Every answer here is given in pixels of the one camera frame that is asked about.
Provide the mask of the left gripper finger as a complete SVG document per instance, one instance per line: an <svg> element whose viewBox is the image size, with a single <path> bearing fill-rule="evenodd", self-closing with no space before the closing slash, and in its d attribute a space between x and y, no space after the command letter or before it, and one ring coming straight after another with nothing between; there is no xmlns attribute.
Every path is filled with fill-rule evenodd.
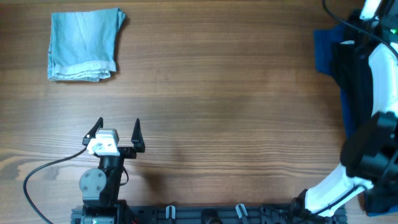
<svg viewBox="0 0 398 224"><path fill-rule="evenodd" d="M145 152L146 146L141 132L141 123L139 118L136 119L134 129L131 136L131 142L136 152Z"/></svg>
<svg viewBox="0 0 398 224"><path fill-rule="evenodd" d="M95 138L97 131L103 127L103 118L99 117L95 125L83 137L82 145L87 146L91 139Z"/></svg>

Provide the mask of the black shorts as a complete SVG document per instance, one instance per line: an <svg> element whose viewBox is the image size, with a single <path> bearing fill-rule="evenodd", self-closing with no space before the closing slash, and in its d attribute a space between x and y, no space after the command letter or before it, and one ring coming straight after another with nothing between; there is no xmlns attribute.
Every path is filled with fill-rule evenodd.
<svg viewBox="0 0 398 224"><path fill-rule="evenodd" d="M373 77L368 59L369 50L364 46L343 43L331 45L331 74L341 88L343 117L349 134L372 116Z"/></svg>

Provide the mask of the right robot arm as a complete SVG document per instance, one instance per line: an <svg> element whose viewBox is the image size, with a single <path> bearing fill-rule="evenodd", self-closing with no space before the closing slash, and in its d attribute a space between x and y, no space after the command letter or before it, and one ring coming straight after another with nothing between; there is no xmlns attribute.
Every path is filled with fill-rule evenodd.
<svg viewBox="0 0 398 224"><path fill-rule="evenodd" d="M317 68L341 90L346 141L338 166L279 214L287 223L343 223L363 196L370 217L397 211L397 2L365 1L339 26L314 33Z"/></svg>

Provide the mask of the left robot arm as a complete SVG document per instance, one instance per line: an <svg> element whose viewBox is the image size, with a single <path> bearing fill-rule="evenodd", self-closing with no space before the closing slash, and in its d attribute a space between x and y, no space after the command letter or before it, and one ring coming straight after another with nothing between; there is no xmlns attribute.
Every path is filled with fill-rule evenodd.
<svg viewBox="0 0 398 224"><path fill-rule="evenodd" d="M118 142L117 130L104 128L103 118L99 118L83 138L82 145L89 154L99 158L99 165L87 170L80 178L83 207L72 211L71 223L137 223L127 202L118 199L118 195L124 185L121 182L122 174L126 172L124 161L145 152L139 119L136 119L132 132L132 146L119 146Z"/></svg>

